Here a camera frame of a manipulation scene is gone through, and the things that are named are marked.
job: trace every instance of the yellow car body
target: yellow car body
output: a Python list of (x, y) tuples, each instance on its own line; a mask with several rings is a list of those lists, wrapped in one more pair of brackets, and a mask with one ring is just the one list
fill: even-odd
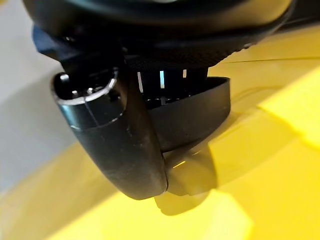
[(128, 198), (77, 143), (1, 198), (2, 239), (320, 239), (319, 39), (278, 33), (209, 70), (231, 78), (230, 116), (168, 192)]

